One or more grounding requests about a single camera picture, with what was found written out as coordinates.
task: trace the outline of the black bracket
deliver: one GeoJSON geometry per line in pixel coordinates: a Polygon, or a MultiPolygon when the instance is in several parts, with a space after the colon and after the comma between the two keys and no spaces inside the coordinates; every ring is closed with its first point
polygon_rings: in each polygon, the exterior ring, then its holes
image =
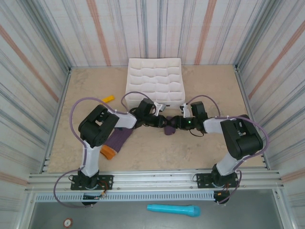
{"type": "Polygon", "coordinates": [[[263,141],[252,123],[242,119],[224,120],[220,123],[227,149],[236,160],[253,155],[263,148],[263,141]]]}
{"type": "Polygon", "coordinates": [[[81,122],[78,131],[81,139],[93,148],[104,144],[118,121],[118,116],[100,104],[81,122]]]}
{"type": "MultiPolygon", "coordinates": [[[[214,202],[220,202],[224,199],[226,199],[228,196],[230,195],[229,191],[215,191],[214,192],[214,202]]],[[[224,202],[222,202],[221,204],[225,204],[226,202],[229,201],[230,198],[228,198],[227,200],[225,200],[224,202]]]]}
{"type": "Polygon", "coordinates": [[[98,200],[101,198],[101,196],[90,196],[90,195],[83,195],[83,200],[92,200],[92,202],[81,202],[83,205],[94,205],[98,202],[98,200]]]}
{"type": "Polygon", "coordinates": [[[198,188],[230,188],[236,187],[238,183],[238,177],[236,173],[232,173],[232,175],[226,179],[223,185],[217,186],[214,183],[214,179],[211,173],[197,173],[196,181],[198,188]]]}
{"type": "Polygon", "coordinates": [[[113,185],[113,175],[98,175],[97,185],[92,189],[82,185],[82,179],[79,175],[74,175],[71,182],[71,190],[111,190],[113,185]]]}

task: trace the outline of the purple sock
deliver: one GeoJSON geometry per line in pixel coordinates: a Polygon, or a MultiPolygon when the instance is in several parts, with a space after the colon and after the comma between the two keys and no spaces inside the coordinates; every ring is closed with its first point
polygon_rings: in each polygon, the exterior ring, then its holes
{"type": "Polygon", "coordinates": [[[116,151],[118,153],[120,151],[121,147],[123,146],[123,144],[132,134],[132,132],[133,132],[133,129],[115,128],[113,133],[109,136],[109,138],[104,143],[104,145],[109,146],[111,149],[113,149],[114,151],[116,151]]]}
{"type": "Polygon", "coordinates": [[[176,132],[176,128],[174,128],[174,127],[172,127],[170,125],[167,125],[166,127],[164,127],[165,135],[173,135],[175,132],[176,132]]]}

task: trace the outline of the gray floor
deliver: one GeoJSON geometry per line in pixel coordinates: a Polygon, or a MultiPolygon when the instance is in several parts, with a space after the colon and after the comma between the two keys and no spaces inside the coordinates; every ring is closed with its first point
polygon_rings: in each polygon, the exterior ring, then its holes
{"type": "Polygon", "coordinates": [[[271,190],[237,191],[226,206],[212,201],[154,202],[198,205],[201,216],[149,212],[150,202],[104,202],[93,208],[70,209],[58,203],[37,203],[32,229],[60,229],[72,218],[71,229],[281,229],[283,228],[271,190]]]}

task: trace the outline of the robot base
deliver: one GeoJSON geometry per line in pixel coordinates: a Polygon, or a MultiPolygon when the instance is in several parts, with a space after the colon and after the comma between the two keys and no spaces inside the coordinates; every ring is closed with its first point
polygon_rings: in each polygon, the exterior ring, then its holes
{"type": "Polygon", "coordinates": [[[198,188],[231,188],[236,187],[238,184],[236,173],[222,176],[217,181],[215,181],[211,173],[198,173],[196,174],[196,180],[198,188]]]}
{"type": "Polygon", "coordinates": [[[113,175],[99,175],[97,172],[88,177],[79,171],[72,177],[71,190],[111,190],[112,185],[113,175]]]}

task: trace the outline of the orange object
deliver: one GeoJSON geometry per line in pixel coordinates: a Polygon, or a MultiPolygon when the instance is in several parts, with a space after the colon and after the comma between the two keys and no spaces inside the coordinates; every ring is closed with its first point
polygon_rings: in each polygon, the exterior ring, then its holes
{"type": "Polygon", "coordinates": [[[112,101],[112,100],[114,100],[114,99],[115,99],[114,96],[113,96],[113,95],[110,95],[110,96],[108,96],[108,97],[106,97],[106,98],[103,98],[102,101],[103,101],[104,103],[109,103],[110,101],[112,101]]]}
{"type": "Polygon", "coordinates": [[[100,153],[103,154],[108,160],[111,160],[115,155],[117,155],[117,152],[107,145],[102,146],[100,153]]]}

